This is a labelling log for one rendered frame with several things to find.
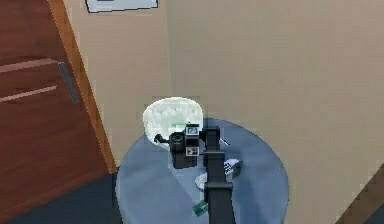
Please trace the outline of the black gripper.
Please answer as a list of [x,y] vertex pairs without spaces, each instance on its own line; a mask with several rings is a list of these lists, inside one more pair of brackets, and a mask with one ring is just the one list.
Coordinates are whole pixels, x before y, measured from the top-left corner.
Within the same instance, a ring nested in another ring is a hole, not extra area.
[[173,133],[169,140],[161,134],[154,137],[156,143],[169,144],[172,163],[175,169],[191,168],[197,165],[198,137],[186,135],[182,132]]

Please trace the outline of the brown wooden room door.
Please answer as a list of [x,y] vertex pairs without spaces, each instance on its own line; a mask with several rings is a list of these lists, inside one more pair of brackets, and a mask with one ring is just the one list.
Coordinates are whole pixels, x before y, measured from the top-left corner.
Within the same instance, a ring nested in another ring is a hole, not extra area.
[[0,0],[0,224],[115,170],[64,0]]

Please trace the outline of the white and black remote control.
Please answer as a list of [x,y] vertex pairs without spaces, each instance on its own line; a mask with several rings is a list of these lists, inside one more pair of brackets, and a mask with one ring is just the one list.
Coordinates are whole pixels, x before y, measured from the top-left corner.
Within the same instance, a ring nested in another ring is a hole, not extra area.
[[226,176],[237,177],[241,173],[243,161],[239,159],[228,159],[224,162],[224,171]]

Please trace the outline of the white framed wall picture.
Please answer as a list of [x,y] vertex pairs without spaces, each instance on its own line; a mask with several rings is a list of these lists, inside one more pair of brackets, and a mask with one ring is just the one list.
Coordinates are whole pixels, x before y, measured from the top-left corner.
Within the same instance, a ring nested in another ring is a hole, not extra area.
[[159,0],[84,0],[89,13],[151,9]]

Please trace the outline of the small white round disc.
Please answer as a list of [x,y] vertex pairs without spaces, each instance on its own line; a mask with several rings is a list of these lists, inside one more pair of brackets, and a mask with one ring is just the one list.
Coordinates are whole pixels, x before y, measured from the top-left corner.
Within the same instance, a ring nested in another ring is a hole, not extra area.
[[195,178],[195,184],[197,188],[201,191],[204,190],[205,183],[207,182],[207,174],[201,174]]

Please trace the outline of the small green flat object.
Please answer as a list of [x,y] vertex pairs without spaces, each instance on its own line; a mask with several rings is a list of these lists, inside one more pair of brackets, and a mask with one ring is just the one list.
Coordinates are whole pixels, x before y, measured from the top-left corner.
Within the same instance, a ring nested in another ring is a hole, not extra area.
[[193,212],[197,217],[200,217],[208,212],[208,203],[205,200],[201,200],[198,203],[194,204]]

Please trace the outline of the round blue-grey table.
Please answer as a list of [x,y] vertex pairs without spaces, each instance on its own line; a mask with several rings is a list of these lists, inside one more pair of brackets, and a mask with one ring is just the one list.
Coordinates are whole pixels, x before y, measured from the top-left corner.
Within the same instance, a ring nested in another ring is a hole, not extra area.
[[[272,148],[256,134],[226,121],[207,118],[220,128],[220,142],[228,159],[243,161],[233,179],[236,224],[283,224],[289,202],[287,172]],[[192,168],[175,169],[171,153],[146,136],[123,158],[116,194],[124,224],[209,224],[209,215],[197,217],[193,205],[203,199],[195,178],[205,172],[203,159]]]

